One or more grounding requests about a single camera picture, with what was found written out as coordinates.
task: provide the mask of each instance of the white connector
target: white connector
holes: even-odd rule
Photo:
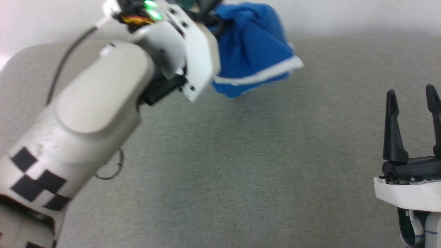
[[[121,7],[117,0],[106,0],[103,4],[103,11],[107,17],[112,17],[114,14],[121,12]]]

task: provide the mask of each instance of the white wall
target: white wall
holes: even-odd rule
[[[0,0],[0,67],[19,50],[69,41],[101,16],[104,0]],[[238,3],[240,0],[227,0]],[[441,35],[441,0],[272,0],[290,37]],[[97,34],[118,38],[115,24]]]

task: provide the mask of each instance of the blue mark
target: blue mark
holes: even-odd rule
[[[432,231],[429,231],[429,230],[425,230],[425,232],[426,232],[426,233],[430,233],[430,234],[435,234],[435,235],[438,234],[438,232],[432,232]]]

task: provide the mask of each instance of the folded fabric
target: folded fabric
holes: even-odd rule
[[[233,21],[218,38],[222,70],[213,86],[227,97],[238,97],[262,84],[287,78],[303,67],[275,10],[267,4],[220,5],[216,13]]]

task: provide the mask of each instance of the black cable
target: black cable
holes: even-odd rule
[[[123,165],[124,165],[124,151],[123,149],[119,149],[120,151],[120,162],[118,163],[118,169],[115,172],[115,174],[113,174],[113,176],[111,177],[100,177],[98,174],[95,173],[95,177],[101,180],[105,180],[105,181],[109,181],[109,180],[113,180],[115,179],[117,176],[119,176],[119,174],[121,173],[121,171],[123,170]]]
[[[83,41],[85,41],[89,36],[94,34],[97,30],[98,30],[97,26],[93,26],[93,27],[89,28],[80,37],[78,37],[75,40],[75,42],[72,43],[72,45],[67,49],[67,51],[63,55],[63,58],[61,59],[60,63],[58,64],[58,67],[56,69],[55,75],[54,75],[54,77],[52,79],[51,87],[50,87],[49,93],[48,93],[48,97],[46,98],[46,106],[48,106],[51,103],[51,101],[52,101],[52,97],[54,95],[55,87],[56,87],[56,85],[58,83],[58,79],[60,79],[61,72],[63,72],[63,68],[66,65],[66,62],[69,59],[69,57],[72,55],[72,53],[78,48],[78,46]]]

